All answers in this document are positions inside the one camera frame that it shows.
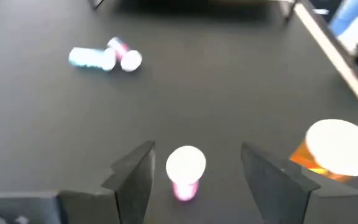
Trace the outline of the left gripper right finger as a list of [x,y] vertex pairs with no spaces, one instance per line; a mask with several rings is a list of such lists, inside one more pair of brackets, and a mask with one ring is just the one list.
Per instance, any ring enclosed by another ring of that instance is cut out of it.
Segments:
[[246,142],[241,146],[244,176],[264,224],[303,224],[312,191],[320,185],[302,166]]

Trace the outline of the large amber pill bottle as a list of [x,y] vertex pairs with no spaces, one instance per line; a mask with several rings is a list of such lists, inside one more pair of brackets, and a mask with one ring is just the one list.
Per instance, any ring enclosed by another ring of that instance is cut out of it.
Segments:
[[358,126],[341,119],[317,121],[290,160],[339,182],[358,177]]

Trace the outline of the teal pill bottle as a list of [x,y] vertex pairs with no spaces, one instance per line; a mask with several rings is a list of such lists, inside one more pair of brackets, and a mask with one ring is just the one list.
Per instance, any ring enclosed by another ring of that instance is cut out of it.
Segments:
[[69,53],[68,61],[74,67],[97,68],[109,72],[115,67],[117,59],[116,51],[111,48],[74,47]]

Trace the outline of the red pill bottle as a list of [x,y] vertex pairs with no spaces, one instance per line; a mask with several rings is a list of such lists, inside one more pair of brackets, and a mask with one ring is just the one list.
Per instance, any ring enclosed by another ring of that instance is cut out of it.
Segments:
[[107,47],[115,50],[116,58],[125,72],[137,70],[142,63],[142,55],[140,52],[130,48],[118,37],[110,39],[107,43]]

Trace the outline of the black table mat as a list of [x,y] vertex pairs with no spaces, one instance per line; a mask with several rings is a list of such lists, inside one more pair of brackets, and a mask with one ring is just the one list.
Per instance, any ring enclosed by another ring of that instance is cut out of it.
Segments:
[[[74,67],[74,47],[120,38],[133,72]],[[95,192],[110,166],[155,141],[146,224],[263,224],[241,145],[288,158],[322,119],[358,125],[358,99],[280,4],[209,6],[105,0],[0,0],[0,192]],[[192,200],[175,198],[169,155],[200,149]]]

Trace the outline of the pink pill bottle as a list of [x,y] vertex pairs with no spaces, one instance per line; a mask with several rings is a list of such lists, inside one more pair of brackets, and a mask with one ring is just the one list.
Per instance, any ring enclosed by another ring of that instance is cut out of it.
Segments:
[[197,147],[182,146],[169,155],[165,169],[175,198],[186,202],[192,200],[198,191],[200,178],[206,169],[206,158]]

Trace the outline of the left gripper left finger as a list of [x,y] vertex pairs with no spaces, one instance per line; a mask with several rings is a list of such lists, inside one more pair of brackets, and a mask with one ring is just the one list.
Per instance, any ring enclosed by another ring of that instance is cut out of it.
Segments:
[[120,224],[143,224],[154,181],[155,142],[142,143],[111,169],[103,187],[114,191]]

